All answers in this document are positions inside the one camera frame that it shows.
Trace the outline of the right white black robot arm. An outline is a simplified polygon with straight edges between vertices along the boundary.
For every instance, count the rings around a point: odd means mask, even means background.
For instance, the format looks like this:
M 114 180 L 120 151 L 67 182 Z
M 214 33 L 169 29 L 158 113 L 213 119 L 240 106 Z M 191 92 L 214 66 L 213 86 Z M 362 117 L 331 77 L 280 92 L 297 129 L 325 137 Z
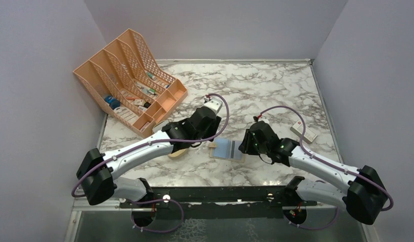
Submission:
M 388 199 L 374 168 L 347 166 L 316 155 L 293 139 L 279 138 L 263 121 L 245 131 L 238 149 L 247 155 L 266 155 L 272 163 L 304 170 L 324 181 L 292 179 L 284 191 L 284 199 L 290 205 L 302 201 L 326 203 L 346 210 L 358 222 L 372 225 Z

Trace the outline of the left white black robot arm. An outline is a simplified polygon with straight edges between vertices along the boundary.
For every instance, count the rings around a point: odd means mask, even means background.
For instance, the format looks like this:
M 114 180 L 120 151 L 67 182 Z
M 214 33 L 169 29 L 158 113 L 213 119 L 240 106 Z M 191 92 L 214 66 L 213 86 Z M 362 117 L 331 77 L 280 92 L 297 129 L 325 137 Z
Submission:
M 101 153 L 98 148 L 89 150 L 76 173 L 83 196 L 92 206 L 112 197 L 133 200 L 140 207 L 149 205 L 152 190 L 145 179 L 121 182 L 118 179 L 147 161 L 187 149 L 196 143 L 213 141 L 221 122 L 219 111 L 219 107 L 205 104 L 191 117 L 167 123 L 151 136 L 121 150 L 106 153 Z

